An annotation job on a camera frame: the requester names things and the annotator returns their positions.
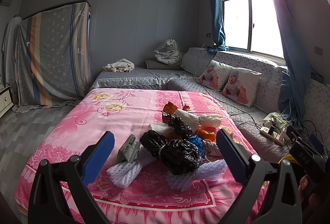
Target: white tiger plush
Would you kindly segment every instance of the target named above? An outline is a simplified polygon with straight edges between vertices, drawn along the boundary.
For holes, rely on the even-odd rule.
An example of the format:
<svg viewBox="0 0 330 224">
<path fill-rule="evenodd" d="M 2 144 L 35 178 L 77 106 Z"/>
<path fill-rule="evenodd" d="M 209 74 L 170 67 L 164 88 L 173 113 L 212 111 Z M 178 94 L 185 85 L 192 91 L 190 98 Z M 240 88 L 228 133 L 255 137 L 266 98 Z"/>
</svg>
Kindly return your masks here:
<svg viewBox="0 0 330 224">
<path fill-rule="evenodd" d="M 180 65 L 183 53 L 174 39 L 167 39 L 154 50 L 154 55 L 159 62 L 168 65 Z"/>
</svg>

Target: window glass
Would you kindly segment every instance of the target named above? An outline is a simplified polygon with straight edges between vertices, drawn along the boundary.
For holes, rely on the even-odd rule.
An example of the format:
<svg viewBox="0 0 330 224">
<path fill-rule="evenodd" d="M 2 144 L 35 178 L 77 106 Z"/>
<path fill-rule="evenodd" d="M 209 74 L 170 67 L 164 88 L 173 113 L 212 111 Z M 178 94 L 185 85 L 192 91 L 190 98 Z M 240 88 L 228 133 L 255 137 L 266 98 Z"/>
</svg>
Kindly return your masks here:
<svg viewBox="0 0 330 224">
<path fill-rule="evenodd" d="M 273 0 L 252 0 L 251 51 L 283 58 Z"/>
<path fill-rule="evenodd" d="M 224 2 L 224 30 L 227 46 L 248 48 L 249 0 L 227 0 Z"/>
</svg>

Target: bedsheet draped over wardrobe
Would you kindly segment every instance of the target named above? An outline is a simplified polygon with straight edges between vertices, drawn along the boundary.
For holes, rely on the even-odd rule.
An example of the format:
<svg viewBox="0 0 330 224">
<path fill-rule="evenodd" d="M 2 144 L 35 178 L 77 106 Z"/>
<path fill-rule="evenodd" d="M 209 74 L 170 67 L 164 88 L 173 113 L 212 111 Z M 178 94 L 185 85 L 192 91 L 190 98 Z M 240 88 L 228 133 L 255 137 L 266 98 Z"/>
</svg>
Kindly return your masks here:
<svg viewBox="0 0 330 224">
<path fill-rule="evenodd" d="M 74 105 L 88 92 L 88 9 L 86 2 L 76 3 L 21 22 L 16 53 L 19 105 Z"/>
</svg>

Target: power strip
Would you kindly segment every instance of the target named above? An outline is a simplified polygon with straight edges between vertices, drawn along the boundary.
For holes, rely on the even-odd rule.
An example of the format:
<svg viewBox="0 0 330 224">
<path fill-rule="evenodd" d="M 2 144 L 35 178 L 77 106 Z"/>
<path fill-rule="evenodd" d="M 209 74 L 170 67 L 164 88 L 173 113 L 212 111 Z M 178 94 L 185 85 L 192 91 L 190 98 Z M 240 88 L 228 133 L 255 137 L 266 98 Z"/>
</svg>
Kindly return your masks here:
<svg viewBox="0 0 330 224">
<path fill-rule="evenodd" d="M 285 131 L 282 131 L 281 134 L 275 133 L 273 132 L 273 135 L 270 135 L 269 133 L 269 128 L 263 126 L 260 128 L 260 133 L 269 138 L 270 140 L 274 141 L 276 144 L 283 146 L 284 145 L 284 135 L 285 135 Z"/>
</svg>

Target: pillow with baby print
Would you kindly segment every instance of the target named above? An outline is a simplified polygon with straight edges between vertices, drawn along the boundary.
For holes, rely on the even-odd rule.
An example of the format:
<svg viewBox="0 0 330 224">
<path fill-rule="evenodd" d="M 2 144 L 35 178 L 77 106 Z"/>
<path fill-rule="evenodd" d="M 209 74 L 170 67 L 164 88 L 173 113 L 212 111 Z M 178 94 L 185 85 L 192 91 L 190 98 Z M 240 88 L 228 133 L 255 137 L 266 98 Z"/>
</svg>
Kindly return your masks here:
<svg viewBox="0 0 330 224">
<path fill-rule="evenodd" d="M 197 81 L 215 91 L 219 91 L 227 82 L 233 67 L 212 60 Z"/>
<path fill-rule="evenodd" d="M 246 68 L 234 67 L 222 94 L 237 103 L 252 106 L 261 73 Z"/>
</svg>

